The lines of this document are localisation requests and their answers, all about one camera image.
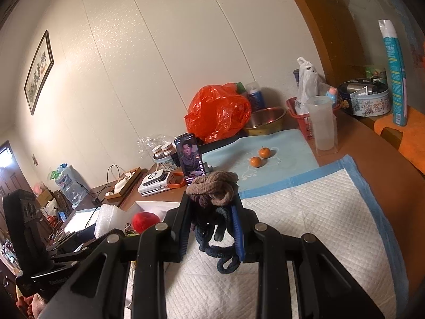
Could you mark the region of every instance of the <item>white electronic device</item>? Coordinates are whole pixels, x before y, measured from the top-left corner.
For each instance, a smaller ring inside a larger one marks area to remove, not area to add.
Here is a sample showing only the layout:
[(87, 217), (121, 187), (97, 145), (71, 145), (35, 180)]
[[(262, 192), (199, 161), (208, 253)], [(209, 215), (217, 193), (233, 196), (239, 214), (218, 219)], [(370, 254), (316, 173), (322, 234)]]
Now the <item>white electronic device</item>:
[[(158, 174), (156, 174), (156, 175), (153, 175), (150, 179), (148, 179), (148, 177), (150, 177), (150, 175), (152, 174), (146, 175), (146, 177), (143, 179), (142, 184), (140, 185), (138, 189), (141, 196), (151, 196), (152, 194), (161, 193), (166, 190), (170, 190), (171, 188), (169, 188), (168, 185), (173, 184), (175, 181), (173, 173), (165, 173), (165, 179), (162, 179), (164, 174), (161, 176), (158, 176)], [(152, 182), (152, 180), (155, 178), (160, 180), (159, 181), (156, 180), (155, 182)]]

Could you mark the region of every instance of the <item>white absorbent pad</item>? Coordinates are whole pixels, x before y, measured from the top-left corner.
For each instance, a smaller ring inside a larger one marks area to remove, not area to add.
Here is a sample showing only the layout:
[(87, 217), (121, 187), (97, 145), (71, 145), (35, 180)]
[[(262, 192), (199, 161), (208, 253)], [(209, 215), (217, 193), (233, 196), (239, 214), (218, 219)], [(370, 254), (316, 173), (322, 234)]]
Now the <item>white absorbent pad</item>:
[[(315, 234), (387, 319), (395, 318), (403, 310), (408, 282), (399, 246), (350, 156), (275, 184), (241, 192), (240, 196), (243, 206), (254, 210), (260, 222), (282, 234)], [(223, 242), (210, 242), (222, 246), (232, 243), (228, 233)], [(169, 319), (255, 318), (258, 264), (241, 264), (229, 275), (220, 274), (216, 265), (217, 259), (201, 252), (192, 234), (182, 263), (170, 264), (165, 272)], [(291, 278), (292, 317), (298, 318), (295, 283)]]

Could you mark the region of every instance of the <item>red plastic basket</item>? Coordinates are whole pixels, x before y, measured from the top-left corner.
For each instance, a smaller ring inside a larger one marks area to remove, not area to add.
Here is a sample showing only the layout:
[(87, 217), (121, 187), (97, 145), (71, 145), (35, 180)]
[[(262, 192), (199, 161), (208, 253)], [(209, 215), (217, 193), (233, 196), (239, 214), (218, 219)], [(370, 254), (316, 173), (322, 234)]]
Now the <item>red plastic basket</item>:
[[(303, 114), (303, 115), (297, 115), (297, 112), (295, 111), (295, 100), (296, 97), (292, 97), (286, 101), (286, 105), (288, 106), (290, 115), (297, 119), (298, 126), (300, 127), (301, 133), (305, 137), (306, 140), (313, 139), (313, 128), (312, 124), (310, 122), (310, 115), (309, 114)], [(341, 105), (338, 103), (335, 108), (332, 109), (332, 111), (335, 114), (335, 111), (339, 110), (341, 108)]]

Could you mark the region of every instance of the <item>wooden tray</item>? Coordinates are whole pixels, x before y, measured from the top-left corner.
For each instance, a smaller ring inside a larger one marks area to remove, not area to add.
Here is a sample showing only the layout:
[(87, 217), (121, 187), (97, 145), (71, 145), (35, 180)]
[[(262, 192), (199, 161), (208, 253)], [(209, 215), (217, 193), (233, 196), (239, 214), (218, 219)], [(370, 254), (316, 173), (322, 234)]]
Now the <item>wooden tray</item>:
[[(106, 200), (121, 198), (125, 195), (125, 192), (127, 192), (127, 190), (131, 187), (131, 185), (134, 183), (134, 181), (139, 177), (140, 173), (142, 172), (142, 169), (134, 168), (134, 169), (131, 169), (129, 171), (126, 171), (116, 181), (116, 183), (120, 182), (122, 179), (124, 179), (126, 173), (132, 173), (133, 171), (134, 171), (133, 176), (130, 177), (130, 180), (128, 180), (128, 182), (125, 184), (125, 186), (123, 188), (121, 188), (121, 190), (118, 193), (114, 193), (110, 196), (105, 196)], [(113, 189), (114, 189), (114, 187), (110, 187), (106, 193), (112, 192)]]

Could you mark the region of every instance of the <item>metal bowl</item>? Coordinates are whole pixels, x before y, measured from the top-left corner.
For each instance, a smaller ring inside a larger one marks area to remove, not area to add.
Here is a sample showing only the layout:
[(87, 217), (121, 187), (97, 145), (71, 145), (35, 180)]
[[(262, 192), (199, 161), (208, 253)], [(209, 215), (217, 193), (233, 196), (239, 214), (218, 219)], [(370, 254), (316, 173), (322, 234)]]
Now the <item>metal bowl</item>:
[(286, 109), (273, 107), (255, 111), (244, 126), (249, 136), (265, 136), (283, 130)]

